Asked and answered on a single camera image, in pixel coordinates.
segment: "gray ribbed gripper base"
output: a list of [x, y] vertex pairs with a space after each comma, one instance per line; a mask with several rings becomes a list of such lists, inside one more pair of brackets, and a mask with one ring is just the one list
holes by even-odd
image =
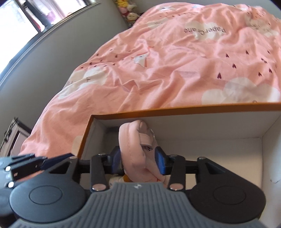
[[266, 228], [257, 219], [223, 224], [198, 213], [182, 192], [162, 183], [115, 183], [105, 192], [92, 193], [85, 206], [70, 218], [34, 224], [21, 219], [11, 228]]

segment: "cardboard box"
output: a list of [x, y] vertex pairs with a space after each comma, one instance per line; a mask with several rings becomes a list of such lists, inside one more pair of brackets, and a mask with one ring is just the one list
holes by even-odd
[[[205, 156], [260, 187], [269, 228], [281, 223], [281, 104], [217, 105], [92, 115], [78, 156], [90, 159], [118, 145], [118, 129], [144, 120], [164, 152], [196, 160]], [[81, 184], [86, 186], [85, 178]], [[196, 184], [186, 175], [186, 188]]]

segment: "black round cap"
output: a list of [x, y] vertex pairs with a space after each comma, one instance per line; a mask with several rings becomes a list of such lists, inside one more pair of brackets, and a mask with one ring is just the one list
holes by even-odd
[[85, 203], [85, 190], [62, 174], [38, 175], [17, 186], [10, 195], [14, 213], [35, 223], [64, 220]]
[[189, 200], [199, 213], [228, 224], [258, 218], [266, 203], [261, 189], [235, 174], [210, 175], [191, 189]]
[[12, 192], [11, 188], [0, 189], [0, 217], [5, 217], [13, 214], [10, 207], [9, 197]]

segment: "pink bedsheet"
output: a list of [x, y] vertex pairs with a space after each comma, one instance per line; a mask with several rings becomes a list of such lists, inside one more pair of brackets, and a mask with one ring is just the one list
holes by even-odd
[[72, 73], [22, 153], [77, 154], [91, 114], [279, 102], [280, 25], [260, 7], [155, 6]]

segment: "white cloud pattern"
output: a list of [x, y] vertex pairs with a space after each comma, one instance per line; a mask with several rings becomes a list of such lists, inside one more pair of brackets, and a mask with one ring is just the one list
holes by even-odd
[[193, 33], [195, 39], [199, 41], [204, 41], [206, 39], [218, 40], [221, 36], [226, 34], [226, 30], [216, 23], [200, 23], [198, 21], [186, 23], [185, 32]]
[[250, 27], [253, 30], [256, 30], [257, 32], [265, 35], [266, 37], [279, 35], [279, 32], [272, 30], [270, 25], [265, 23], [265, 21], [261, 19], [255, 20], [250, 18], [249, 16], [246, 16], [245, 20], [248, 27]]
[[171, 6], [159, 6], [158, 9], [161, 11], [176, 10], [174, 7], [171, 7]]
[[133, 58], [134, 62], [141, 65], [143, 68], [147, 67], [146, 63], [146, 57], [149, 55], [149, 53], [141, 54]]
[[168, 20], [169, 20], [168, 18], [163, 18], [161, 20], [150, 21], [147, 23], [147, 26], [151, 29], [154, 29], [154, 28], [158, 27], [159, 25], [164, 24]]
[[280, 102], [281, 94], [278, 89], [268, 84], [255, 85], [246, 77], [237, 77], [226, 83], [223, 90], [211, 89], [204, 92], [202, 105]]
[[71, 93], [83, 89], [84, 87], [91, 84], [104, 85], [107, 79], [107, 74], [102, 70], [102, 68], [93, 67], [86, 72], [83, 71], [83, 73], [82, 70], [74, 72], [71, 75], [70, 81], [74, 79], [75, 81], [72, 84], [66, 86], [62, 91], [58, 93], [58, 99], [63, 99]]
[[239, 5], [232, 5], [231, 7], [234, 7], [234, 8], [237, 8], [237, 9], [240, 9], [242, 11], [248, 11], [249, 8], [248, 7], [240, 7]]
[[195, 4], [192, 8], [202, 8], [203, 6], [202, 5], [199, 5], [199, 4]]

